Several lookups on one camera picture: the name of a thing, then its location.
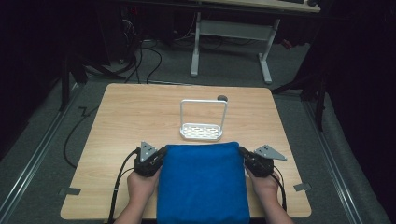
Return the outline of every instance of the metal floor track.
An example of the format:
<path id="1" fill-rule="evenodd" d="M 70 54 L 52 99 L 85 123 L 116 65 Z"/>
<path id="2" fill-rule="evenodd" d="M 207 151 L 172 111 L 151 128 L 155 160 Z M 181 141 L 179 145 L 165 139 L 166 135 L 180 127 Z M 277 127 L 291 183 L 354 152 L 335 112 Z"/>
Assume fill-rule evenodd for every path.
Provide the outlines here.
<path id="1" fill-rule="evenodd" d="M 29 160 L 23 171 L 21 172 L 18 180 L 16 181 L 14 187 L 8 194 L 7 198 L 3 201 L 3 204 L 0 207 L 0 223 L 7 223 L 9 218 L 11 217 L 14 209 L 16 208 L 18 202 L 20 201 L 23 193 L 26 191 L 29 186 L 31 180 L 35 176 L 36 171 L 40 167 L 41 162 L 47 155 L 47 152 L 50 149 L 50 143 L 52 142 L 52 138 L 59 130 L 62 121 L 64 120 L 67 111 L 69 110 L 71 104 L 75 101 L 77 96 L 81 93 L 82 86 L 75 84 L 72 88 L 70 102 L 67 107 L 63 111 L 59 111 L 56 115 L 55 119 L 47 129 L 44 137 L 38 144 L 35 153 L 32 158 Z"/>
<path id="2" fill-rule="evenodd" d="M 309 102 L 302 102 L 305 111 L 308 113 L 308 117 L 311 121 L 313 128 L 317 134 L 317 138 L 321 144 L 322 152 L 326 161 L 326 166 L 329 170 L 329 174 L 332 177 L 332 182 L 334 183 L 335 189 L 338 193 L 338 196 L 341 200 L 342 205 L 346 211 L 346 216 L 349 219 L 350 223 L 353 224 L 361 224 L 363 223 L 361 220 L 361 216 L 355 203 L 352 199 L 350 194 L 349 188 L 341 175 L 340 170 L 338 169 L 337 163 L 332 155 L 332 151 L 327 143 L 326 137 L 324 136 L 323 132 L 321 132 L 317 124 L 315 123 L 315 111 L 312 107 L 311 103 Z"/>

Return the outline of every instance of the white basket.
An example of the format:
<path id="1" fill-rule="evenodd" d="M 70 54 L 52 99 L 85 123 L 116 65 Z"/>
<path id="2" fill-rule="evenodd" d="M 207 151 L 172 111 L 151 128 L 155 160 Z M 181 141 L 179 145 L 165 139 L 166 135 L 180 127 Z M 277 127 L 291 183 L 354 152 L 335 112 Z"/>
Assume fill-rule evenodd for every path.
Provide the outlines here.
<path id="1" fill-rule="evenodd" d="M 183 105 L 185 103 L 213 103 L 224 104 L 221 124 L 204 124 L 204 123 L 184 123 L 183 122 Z M 219 141 L 222 136 L 222 127 L 224 124 L 225 113 L 227 112 L 227 101 L 225 100 L 182 100 L 180 103 L 180 133 L 185 139 Z"/>

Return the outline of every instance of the folded blue towel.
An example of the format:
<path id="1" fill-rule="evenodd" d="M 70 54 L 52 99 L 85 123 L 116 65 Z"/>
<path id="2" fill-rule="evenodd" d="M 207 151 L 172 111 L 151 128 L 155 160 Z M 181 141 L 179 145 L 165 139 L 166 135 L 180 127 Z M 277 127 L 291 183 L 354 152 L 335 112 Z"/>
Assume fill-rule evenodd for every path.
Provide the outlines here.
<path id="1" fill-rule="evenodd" d="M 166 147 L 158 191 L 159 224 L 249 223 L 238 143 Z"/>

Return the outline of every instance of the gray tape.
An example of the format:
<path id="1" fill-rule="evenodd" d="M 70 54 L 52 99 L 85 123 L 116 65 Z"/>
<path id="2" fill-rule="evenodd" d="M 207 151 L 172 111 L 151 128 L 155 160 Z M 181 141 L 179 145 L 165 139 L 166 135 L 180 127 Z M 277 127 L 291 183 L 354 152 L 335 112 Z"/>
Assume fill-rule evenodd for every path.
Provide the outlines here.
<path id="1" fill-rule="evenodd" d="M 81 189 L 73 189 L 73 188 L 61 188 L 59 190 L 59 195 L 64 196 L 67 194 L 70 195 L 79 195 L 79 193 L 81 192 Z"/>
<path id="2" fill-rule="evenodd" d="M 299 184 L 299 185 L 294 185 L 294 189 L 295 189 L 296 191 L 300 191 L 300 190 L 305 190 L 305 191 L 307 191 L 307 190 L 311 190 L 312 187 L 311 187 L 311 185 L 308 184 L 308 183 L 301 183 L 301 184 Z"/>

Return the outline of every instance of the background desk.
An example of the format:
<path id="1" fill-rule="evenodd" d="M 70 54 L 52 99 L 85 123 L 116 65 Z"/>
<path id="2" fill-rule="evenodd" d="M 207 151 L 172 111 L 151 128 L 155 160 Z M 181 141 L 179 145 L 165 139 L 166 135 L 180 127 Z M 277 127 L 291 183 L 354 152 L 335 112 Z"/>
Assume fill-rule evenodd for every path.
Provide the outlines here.
<path id="1" fill-rule="evenodd" d="M 293 188 L 302 181 L 269 90 L 126 84 L 110 84 L 106 89 L 70 185 L 81 192 L 78 196 L 66 196 L 61 216 L 65 219 L 106 219 L 114 183 L 126 156 L 140 146 L 141 141 L 157 148 L 167 144 L 202 144 L 186 142 L 181 137 L 180 101 L 216 99 L 221 94 L 228 97 L 229 105 L 220 142 L 237 141 L 250 150 L 268 144 L 285 155 L 287 161 L 275 161 L 275 164 L 285 179 L 288 212 L 292 217 L 309 216 L 311 208 L 305 192 L 296 192 Z M 125 168 L 133 166 L 130 160 Z M 115 216 L 128 202 L 125 180 L 126 176 L 120 182 Z M 261 206 L 248 178 L 247 191 L 250 215 L 262 217 Z M 155 192 L 144 218 L 156 217 L 156 200 Z"/>

